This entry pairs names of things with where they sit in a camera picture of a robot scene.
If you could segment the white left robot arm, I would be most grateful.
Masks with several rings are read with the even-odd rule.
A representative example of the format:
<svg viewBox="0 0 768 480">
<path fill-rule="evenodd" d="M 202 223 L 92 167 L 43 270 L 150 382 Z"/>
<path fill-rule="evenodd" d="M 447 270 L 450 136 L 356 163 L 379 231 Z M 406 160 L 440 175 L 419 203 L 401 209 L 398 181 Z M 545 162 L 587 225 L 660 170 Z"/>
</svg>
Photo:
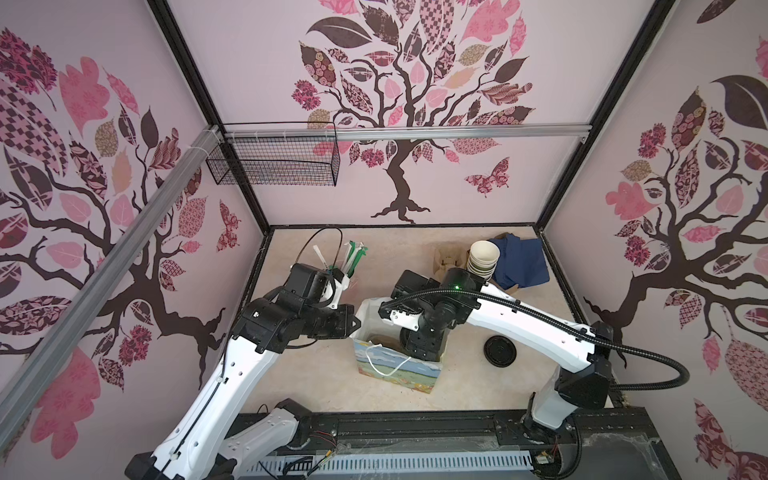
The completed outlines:
<svg viewBox="0 0 768 480">
<path fill-rule="evenodd" d="M 236 479 L 274 450 L 304 443 L 300 426 L 312 413 L 293 400 L 278 403 L 239 432 L 230 429 L 258 382 L 296 339 L 345 339 L 360 328 L 353 306 L 340 301 L 349 283 L 338 268 L 296 263 L 284 284 L 243 307 L 193 405 L 154 451 L 131 459 L 126 477 Z"/>
</svg>

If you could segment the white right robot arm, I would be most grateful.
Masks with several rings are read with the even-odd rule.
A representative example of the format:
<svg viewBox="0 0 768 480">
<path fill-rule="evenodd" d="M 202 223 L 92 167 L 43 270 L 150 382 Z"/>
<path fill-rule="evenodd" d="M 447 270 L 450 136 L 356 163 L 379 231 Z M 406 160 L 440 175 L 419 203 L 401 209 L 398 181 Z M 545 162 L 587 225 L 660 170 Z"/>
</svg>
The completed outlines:
<svg viewBox="0 0 768 480">
<path fill-rule="evenodd" d="M 442 281 L 406 270 L 390 296 L 374 301 L 378 317 L 400 329 L 399 343 L 412 358 L 437 362 L 448 333 L 464 324 L 491 330 L 547 356 L 557 364 L 545 386 L 533 394 L 526 420 L 552 431 L 578 409 L 596 410 L 609 396 L 607 349 L 591 328 L 550 317 L 465 269 L 449 270 Z"/>
</svg>

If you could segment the green white paper bag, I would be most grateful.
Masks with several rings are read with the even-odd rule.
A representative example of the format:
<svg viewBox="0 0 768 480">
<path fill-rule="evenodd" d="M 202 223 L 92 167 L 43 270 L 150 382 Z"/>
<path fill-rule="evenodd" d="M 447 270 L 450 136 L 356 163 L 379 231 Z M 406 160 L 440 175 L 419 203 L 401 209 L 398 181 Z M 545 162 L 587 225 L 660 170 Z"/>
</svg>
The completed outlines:
<svg viewBox="0 0 768 480">
<path fill-rule="evenodd" d="M 401 348 L 401 328 L 382 320 L 378 308 L 384 297 L 363 300 L 356 317 L 361 327 L 352 334 L 358 372 L 412 391 L 430 394 L 442 373 L 441 362 L 409 356 Z"/>
</svg>

